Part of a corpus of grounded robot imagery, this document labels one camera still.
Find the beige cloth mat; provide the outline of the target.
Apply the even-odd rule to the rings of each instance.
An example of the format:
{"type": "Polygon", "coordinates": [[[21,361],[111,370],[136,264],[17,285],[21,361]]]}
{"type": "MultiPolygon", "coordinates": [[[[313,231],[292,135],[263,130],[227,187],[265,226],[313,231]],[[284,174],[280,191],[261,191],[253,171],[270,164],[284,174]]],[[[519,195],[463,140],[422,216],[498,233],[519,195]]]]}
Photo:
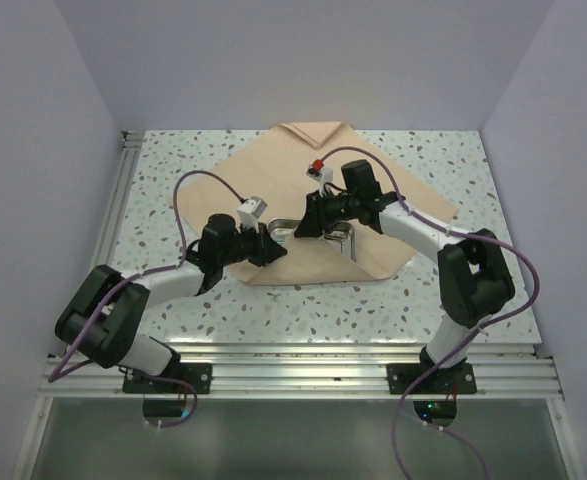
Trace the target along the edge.
{"type": "MultiPolygon", "coordinates": [[[[344,184],[342,165],[376,155],[371,166],[382,190],[399,189],[414,207],[450,222],[458,208],[401,164],[341,122],[280,124],[180,188],[177,206],[182,218],[196,232],[210,215],[235,216],[239,198],[260,197],[267,203],[261,219],[299,219],[305,197],[318,187],[306,175],[308,166],[328,154],[333,182],[344,184]]],[[[264,268],[242,262],[227,272],[246,285],[282,286],[369,282],[395,275],[415,254],[410,246],[380,235],[359,223],[355,231],[356,257],[338,253],[318,239],[289,238],[287,255],[264,268]]]]}

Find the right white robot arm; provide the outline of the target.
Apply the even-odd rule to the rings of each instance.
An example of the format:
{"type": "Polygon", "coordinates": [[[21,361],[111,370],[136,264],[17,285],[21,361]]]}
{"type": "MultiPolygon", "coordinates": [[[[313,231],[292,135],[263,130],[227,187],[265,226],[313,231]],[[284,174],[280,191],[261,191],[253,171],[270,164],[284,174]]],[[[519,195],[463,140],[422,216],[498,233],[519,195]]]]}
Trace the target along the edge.
{"type": "Polygon", "coordinates": [[[306,195],[297,238],[319,238],[338,223],[356,220],[380,235],[397,239],[437,265],[445,315],[425,347],[418,369],[424,389],[441,392],[454,380],[453,367],[463,362],[468,347],[460,343],[478,324],[500,312],[515,294],[511,274],[495,236],[489,230],[464,232],[456,239],[444,223],[408,204],[393,190],[384,193],[366,160],[341,167],[345,189],[329,191],[332,170],[314,161],[307,175],[319,189],[306,195]]]}

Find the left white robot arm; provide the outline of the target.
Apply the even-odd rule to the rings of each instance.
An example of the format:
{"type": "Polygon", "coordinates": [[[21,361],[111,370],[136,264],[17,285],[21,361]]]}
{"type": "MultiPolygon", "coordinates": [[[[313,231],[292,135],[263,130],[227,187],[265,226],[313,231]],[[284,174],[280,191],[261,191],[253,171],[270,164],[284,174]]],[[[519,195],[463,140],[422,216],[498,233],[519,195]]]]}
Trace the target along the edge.
{"type": "Polygon", "coordinates": [[[68,345],[50,379],[74,369],[64,366],[79,352],[102,368],[125,367],[145,373],[158,392],[174,390],[181,369],[168,345],[138,332],[144,312],[179,298],[210,291],[226,267],[248,262],[266,267],[287,255],[267,226],[237,226],[227,214],[215,214],[201,237],[186,247],[184,261],[124,274],[108,265],[94,267],[55,325],[55,335],[68,345]]]}

